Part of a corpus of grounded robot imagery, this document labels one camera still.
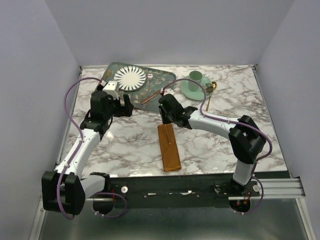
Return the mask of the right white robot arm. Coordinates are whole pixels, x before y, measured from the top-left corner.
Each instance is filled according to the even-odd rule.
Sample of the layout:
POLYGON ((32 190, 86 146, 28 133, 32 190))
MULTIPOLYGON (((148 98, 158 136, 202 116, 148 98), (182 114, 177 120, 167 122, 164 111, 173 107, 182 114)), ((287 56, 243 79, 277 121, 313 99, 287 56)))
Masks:
POLYGON ((172 94, 162 96, 158 103, 164 124, 202 130, 228 139, 237 159, 230 191, 236 196, 247 192, 257 156, 267 141, 253 119, 247 115, 236 119, 205 114, 201 107, 183 107, 172 94))

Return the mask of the copper fork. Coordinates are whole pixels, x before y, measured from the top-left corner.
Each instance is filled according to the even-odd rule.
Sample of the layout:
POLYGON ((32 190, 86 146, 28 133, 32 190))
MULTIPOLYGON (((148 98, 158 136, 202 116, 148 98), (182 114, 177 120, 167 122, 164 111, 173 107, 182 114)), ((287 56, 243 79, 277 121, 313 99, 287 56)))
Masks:
POLYGON ((167 136, 167 140, 168 140, 168 145, 171 145, 171 136, 170 136, 170 127, 172 126, 171 123, 169 124, 165 124, 165 132, 166 132, 166 136, 167 136))

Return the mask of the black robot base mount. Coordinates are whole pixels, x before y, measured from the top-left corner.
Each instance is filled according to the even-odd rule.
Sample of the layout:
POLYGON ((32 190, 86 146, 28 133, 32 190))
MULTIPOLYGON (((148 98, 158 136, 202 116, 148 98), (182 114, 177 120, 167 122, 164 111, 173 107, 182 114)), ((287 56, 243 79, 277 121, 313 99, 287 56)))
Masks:
POLYGON ((260 196, 251 180, 240 186, 231 173, 109 178, 103 194, 93 196, 93 209, 228 208, 248 206, 260 196))

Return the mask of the orange-brown cloth napkin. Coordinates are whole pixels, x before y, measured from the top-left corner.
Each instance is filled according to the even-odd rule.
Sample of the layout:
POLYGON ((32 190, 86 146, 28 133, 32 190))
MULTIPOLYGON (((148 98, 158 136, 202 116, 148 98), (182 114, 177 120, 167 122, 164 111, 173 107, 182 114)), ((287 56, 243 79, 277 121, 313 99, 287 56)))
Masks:
POLYGON ((166 135, 165 124, 160 124, 157 127, 159 147, 162 157, 163 170, 165 172, 179 171, 182 166, 178 146, 176 142, 175 132, 173 126, 170 127, 171 145, 168 145, 168 138, 166 135))

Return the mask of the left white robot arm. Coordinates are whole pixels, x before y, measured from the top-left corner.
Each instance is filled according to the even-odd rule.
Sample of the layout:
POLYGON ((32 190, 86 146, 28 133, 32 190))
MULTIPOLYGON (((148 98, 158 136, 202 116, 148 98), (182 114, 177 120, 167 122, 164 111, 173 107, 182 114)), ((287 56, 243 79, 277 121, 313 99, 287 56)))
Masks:
POLYGON ((65 159, 41 178, 42 203, 47 211, 62 213, 72 220, 82 211, 86 199, 93 195, 107 197, 111 192, 110 176, 94 172, 81 179, 83 169, 93 150, 109 130, 114 117, 130 117, 134 106, 128 94, 120 98, 115 91, 95 91, 90 109, 77 127, 79 136, 65 159))

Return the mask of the gold spoon with flower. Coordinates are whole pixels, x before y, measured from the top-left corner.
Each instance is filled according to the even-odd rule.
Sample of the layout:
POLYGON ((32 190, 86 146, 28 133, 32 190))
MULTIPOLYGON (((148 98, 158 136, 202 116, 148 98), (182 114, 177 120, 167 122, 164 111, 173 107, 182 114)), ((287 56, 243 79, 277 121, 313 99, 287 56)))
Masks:
POLYGON ((209 110, 210 102, 211 102, 211 96, 212 96, 212 94, 213 94, 213 92, 215 91, 216 88, 217 88, 217 83, 215 81, 212 81, 211 83, 206 83, 205 84, 206 93, 209 95, 209 100, 208 100, 208 103, 207 103, 206 109, 205 109, 206 112, 209 110))

